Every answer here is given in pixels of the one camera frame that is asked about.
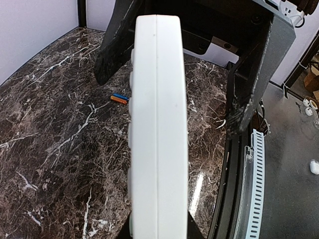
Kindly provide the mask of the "blue battery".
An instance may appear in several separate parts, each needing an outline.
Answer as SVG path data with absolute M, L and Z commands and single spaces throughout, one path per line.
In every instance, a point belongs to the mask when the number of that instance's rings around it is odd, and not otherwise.
M 114 96 L 114 97 L 117 97 L 117 98 L 120 98 L 120 99 L 122 99 L 122 100 L 125 100 L 125 101 L 128 101 L 128 100 L 129 100 L 128 97 L 123 96 L 123 95 L 120 95 L 120 94 L 113 93 L 113 96 Z

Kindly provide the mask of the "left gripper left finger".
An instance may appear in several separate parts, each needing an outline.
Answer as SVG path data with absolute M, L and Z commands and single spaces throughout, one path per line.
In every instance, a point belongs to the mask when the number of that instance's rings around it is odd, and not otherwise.
M 125 223 L 120 229 L 120 232 L 116 236 L 116 239 L 132 239 L 131 229 L 130 229 L 130 216 L 127 217 Z

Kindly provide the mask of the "white remote control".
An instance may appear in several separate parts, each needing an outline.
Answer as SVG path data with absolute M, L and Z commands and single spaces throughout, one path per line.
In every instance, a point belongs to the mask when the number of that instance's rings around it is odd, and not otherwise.
M 129 100 L 129 187 L 135 239 L 184 239 L 188 215 L 188 142 L 180 20 L 136 20 Z

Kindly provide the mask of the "right black frame post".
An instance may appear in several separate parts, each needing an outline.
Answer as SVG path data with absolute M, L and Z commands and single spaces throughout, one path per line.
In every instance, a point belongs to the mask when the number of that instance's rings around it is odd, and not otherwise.
M 77 0 L 79 27 L 87 27 L 86 0 Z

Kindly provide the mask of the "white earbud case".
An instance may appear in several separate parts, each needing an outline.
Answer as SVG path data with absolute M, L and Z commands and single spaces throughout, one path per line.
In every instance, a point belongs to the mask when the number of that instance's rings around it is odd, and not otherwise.
M 316 160 L 312 160 L 310 162 L 310 171 L 314 175 L 319 175 L 319 162 Z

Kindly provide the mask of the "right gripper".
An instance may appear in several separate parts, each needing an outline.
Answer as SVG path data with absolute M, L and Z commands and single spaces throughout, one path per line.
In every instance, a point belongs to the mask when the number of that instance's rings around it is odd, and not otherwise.
M 239 57 L 227 78 L 226 129 L 244 132 L 266 87 L 292 46 L 294 27 L 252 0 L 147 0 L 158 45 L 204 55 L 210 44 Z

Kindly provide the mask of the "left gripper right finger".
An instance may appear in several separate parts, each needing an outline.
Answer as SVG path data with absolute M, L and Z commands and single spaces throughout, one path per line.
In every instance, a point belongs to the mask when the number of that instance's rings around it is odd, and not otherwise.
M 190 213 L 187 215 L 187 239 L 205 239 Z

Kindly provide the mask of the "orange battery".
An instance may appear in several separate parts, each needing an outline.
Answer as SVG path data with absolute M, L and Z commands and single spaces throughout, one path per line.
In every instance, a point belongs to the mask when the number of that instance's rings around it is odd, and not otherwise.
M 111 99 L 112 101 L 115 101 L 115 102 L 118 102 L 118 103 L 121 103 L 121 104 L 124 104 L 124 105 L 127 104 L 127 100 L 118 98 L 118 97 L 116 97 L 116 96 L 110 96 L 110 99 Z

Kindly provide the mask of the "black curved table rail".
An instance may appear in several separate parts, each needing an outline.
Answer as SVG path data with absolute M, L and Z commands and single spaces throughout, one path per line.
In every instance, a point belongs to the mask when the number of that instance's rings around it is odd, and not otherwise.
M 251 124 L 234 138 L 226 138 L 220 184 L 208 233 L 209 239 L 234 237 L 242 190 L 245 147 L 251 143 Z

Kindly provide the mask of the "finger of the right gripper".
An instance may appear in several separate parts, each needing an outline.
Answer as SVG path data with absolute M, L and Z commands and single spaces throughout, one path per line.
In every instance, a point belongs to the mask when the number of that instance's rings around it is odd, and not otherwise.
M 135 23 L 145 11 L 144 0 L 117 0 L 99 48 L 94 75 L 99 85 L 106 82 L 130 59 Z

